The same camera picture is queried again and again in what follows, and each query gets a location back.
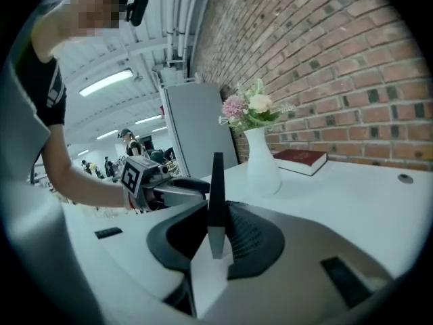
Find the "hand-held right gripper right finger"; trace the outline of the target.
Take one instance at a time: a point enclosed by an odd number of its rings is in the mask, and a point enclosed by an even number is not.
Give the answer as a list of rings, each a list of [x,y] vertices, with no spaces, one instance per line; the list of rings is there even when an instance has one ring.
[[[245,203],[226,202],[226,236],[233,263],[228,280],[252,278],[269,269],[285,247],[283,232],[271,221],[248,210]]]

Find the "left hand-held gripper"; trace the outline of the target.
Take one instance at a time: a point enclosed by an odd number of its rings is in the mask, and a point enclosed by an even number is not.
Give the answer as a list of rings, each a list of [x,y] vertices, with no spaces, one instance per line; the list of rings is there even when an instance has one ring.
[[[153,211],[155,199],[164,208],[202,201],[209,192],[207,181],[192,177],[175,177],[172,185],[162,184],[170,179],[168,167],[144,156],[128,156],[122,169],[120,184],[123,188],[124,205],[134,211]]]

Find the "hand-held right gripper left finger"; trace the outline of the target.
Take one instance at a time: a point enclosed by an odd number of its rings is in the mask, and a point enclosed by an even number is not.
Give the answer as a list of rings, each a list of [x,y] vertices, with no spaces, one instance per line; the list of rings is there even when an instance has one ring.
[[[149,231],[147,246],[165,268],[189,273],[191,261],[207,235],[208,202],[186,203],[179,210]]]

